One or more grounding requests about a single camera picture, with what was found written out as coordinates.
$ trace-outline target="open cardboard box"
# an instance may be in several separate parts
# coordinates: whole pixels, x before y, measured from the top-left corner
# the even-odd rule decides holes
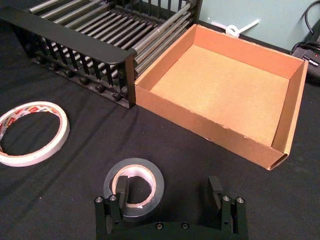
[[[272,170],[290,153],[307,68],[193,25],[136,80],[136,103]]]

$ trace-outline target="double-sided tape roll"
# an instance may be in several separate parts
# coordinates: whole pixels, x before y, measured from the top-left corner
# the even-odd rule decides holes
[[[0,142],[7,128],[17,119],[38,112],[48,112],[58,116],[60,126],[54,138],[43,148],[26,155],[8,155],[0,146],[0,163],[12,167],[25,167],[40,163],[55,154],[65,143],[70,126],[66,113],[58,105],[47,101],[34,101],[13,108],[0,117]]]
[[[118,162],[107,174],[103,191],[104,197],[116,194],[116,186],[120,176],[141,177],[151,188],[146,200],[137,203],[126,203],[123,209],[123,219],[130,222],[143,220],[159,204],[164,194],[165,182],[159,168],[152,162],[142,158],[128,158]]]

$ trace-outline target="table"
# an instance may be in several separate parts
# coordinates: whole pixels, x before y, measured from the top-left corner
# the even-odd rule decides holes
[[[267,171],[139,106],[127,110],[32,64],[0,23],[0,114],[23,103],[61,106],[70,134],[50,159],[29,167],[0,164],[4,240],[96,237],[93,200],[108,171],[131,157],[161,170],[162,201],[145,223],[186,221],[211,227],[209,175],[246,199],[251,240],[320,239],[320,87],[306,84],[289,158]],[[30,114],[3,138],[8,153],[31,153],[54,136],[58,119]]]

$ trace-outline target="white tape roll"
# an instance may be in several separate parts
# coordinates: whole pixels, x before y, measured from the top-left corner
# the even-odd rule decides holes
[[[13,108],[0,117],[0,142],[7,128],[18,118],[38,112],[48,112],[59,117],[60,126],[54,138],[43,148],[20,156],[11,156],[3,152],[0,146],[0,163],[12,167],[34,165],[48,159],[65,143],[69,135],[70,126],[66,113],[58,105],[48,101],[34,101]]]

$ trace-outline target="dish rack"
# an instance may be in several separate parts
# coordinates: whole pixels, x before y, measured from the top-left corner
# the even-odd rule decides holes
[[[48,0],[27,10],[7,6],[0,19],[11,24],[32,62],[131,108],[135,79],[199,20],[201,5],[202,0]]]

